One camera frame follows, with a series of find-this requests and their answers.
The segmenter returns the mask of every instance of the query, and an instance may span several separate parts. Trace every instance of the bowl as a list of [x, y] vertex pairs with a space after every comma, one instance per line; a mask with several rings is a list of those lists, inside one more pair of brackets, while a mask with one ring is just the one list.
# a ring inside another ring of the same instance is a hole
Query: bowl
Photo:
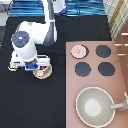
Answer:
[[87, 87], [76, 98], [76, 112], [88, 126], [101, 128], [109, 125], [115, 116], [112, 97], [99, 87]]

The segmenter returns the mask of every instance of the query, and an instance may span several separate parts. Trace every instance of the dark table surface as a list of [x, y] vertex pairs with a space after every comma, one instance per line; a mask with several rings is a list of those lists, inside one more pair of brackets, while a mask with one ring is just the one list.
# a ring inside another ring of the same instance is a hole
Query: dark table surface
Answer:
[[44, 17], [9, 17], [0, 51], [0, 128], [66, 128], [66, 59], [68, 41], [111, 41], [107, 16], [56, 18], [57, 42], [37, 46], [38, 54], [51, 58], [52, 75], [44, 80], [32, 72], [8, 70], [11, 36], [22, 21], [41, 22]]

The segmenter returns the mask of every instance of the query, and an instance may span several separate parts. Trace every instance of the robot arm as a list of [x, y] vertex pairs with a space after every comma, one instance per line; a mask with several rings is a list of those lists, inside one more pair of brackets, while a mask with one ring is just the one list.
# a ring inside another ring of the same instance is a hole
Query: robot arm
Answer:
[[45, 13], [45, 24], [36, 22], [22, 22], [12, 35], [12, 53], [9, 70], [16, 71], [24, 67], [26, 71], [40, 70], [41, 66], [50, 66], [50, 58], [37, 55], [35, 44], [53, 45], [57, 40], [54, 20], [53, 3], [42, 0]]

